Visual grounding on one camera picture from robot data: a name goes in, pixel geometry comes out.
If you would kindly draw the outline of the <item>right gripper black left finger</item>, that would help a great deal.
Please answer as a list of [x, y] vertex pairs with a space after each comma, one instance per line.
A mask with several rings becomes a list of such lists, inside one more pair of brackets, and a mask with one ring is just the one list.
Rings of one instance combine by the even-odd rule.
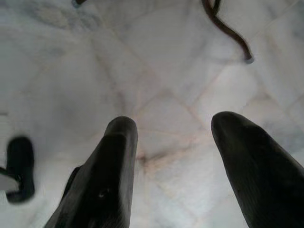
[[134, 120], [114, 118], [86, 162], [73, 170], [45, 227], [129, 227], [137, 142]]

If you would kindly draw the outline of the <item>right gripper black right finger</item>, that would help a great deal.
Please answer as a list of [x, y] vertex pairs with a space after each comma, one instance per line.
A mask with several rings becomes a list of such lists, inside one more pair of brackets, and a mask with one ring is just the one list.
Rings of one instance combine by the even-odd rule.
[[303, 227], [303, 166], [262, 127], [235, 112], [215, 114], [211, 132], [247, 225]]

